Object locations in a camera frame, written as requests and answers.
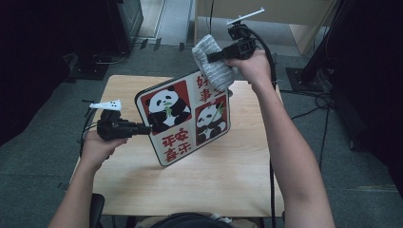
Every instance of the white bracket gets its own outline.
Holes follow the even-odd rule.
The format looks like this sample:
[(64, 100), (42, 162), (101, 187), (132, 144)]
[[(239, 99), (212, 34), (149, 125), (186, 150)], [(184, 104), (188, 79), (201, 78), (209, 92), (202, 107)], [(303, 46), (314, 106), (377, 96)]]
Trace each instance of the white bracket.
[(254, 15), (256, 15), (256, 14), (258, 14), (258, 13), (261, 13), (261, 12), (264, 12), (264, 8), (260, 8), (260, 10), (258, 10), (258, 11), (256, 11), (256, 12), (252, 12), (252, 13), (249, 13), (249, 14), (247, 14), (247, 15), (240, 16), (239, 18), (237, 18), (237, 19), (235, 19), (235, 20), (232, 20), (232, 21), (227, 22), (226, 25), (227, 25), (227, 26), (232, 25), (232, 24), (234, 24), (234, 23), (236, 23), (236, 22), (238, 22), (238, 21), (241, 21), (241, 20), (246, 19), (246, 18), (248, 18), (248, 17), (254, 16)]
[(113, 110), (113, 111), (122, 110), (121, 100), (105, 102), (105, 103), (90, 104), (89, 107), (91, 107), (91, 108), (99, 108), (99, 109), (106, 109), (106, 110)]

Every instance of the panda illustration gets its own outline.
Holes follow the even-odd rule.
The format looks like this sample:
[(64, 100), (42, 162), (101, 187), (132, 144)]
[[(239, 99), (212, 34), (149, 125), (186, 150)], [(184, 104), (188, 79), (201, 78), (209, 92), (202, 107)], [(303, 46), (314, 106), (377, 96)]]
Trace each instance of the panda illustration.
[(156, 133), (163, 132), (173, 125), (183, 123), (190, 115), (190, 107), (179, 97), (174, 86), (157, 92), (147, 99), (148, 122)]
[(221, 104), (212, 104), (201, 111), (196, 122), (198, 143), (215, 138), (225, 129), (226, 122), (220, 109)]

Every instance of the person's left hand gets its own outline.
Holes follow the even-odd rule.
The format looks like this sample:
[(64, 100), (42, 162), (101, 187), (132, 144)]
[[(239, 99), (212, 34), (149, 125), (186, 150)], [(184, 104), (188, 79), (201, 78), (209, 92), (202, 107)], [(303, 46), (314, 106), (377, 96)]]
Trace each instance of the person's left hand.
[(101, 168), (102, 163), (115, 152), (115, 148), (126, 142), (127, 139), (106, 142), (96, 131), (89, 131), (85, 138), (80, 162), (96, 172)]

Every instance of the person's left arm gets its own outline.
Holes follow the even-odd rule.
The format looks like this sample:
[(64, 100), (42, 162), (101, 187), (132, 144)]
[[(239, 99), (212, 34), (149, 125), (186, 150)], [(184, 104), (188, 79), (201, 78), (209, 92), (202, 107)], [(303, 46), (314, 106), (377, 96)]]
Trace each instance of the person's left arm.
[(62, 203), (48, 227), (89, 227), (89, 208), (95, 173), (106, 158), (124, 140), (104, 142), (96, 132), (88, 132), (83, 147), (83, 155), (77, 165)]

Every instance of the panda board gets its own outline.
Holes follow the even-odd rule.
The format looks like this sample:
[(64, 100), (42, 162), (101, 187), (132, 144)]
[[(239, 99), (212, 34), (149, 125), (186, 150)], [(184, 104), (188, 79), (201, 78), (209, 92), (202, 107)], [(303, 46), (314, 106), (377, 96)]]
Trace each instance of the panda board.
[(230, 128), (228, 89), (218, 91), (200, 71), (152, 86), (135, 97), (157, 158), (168, 166)]

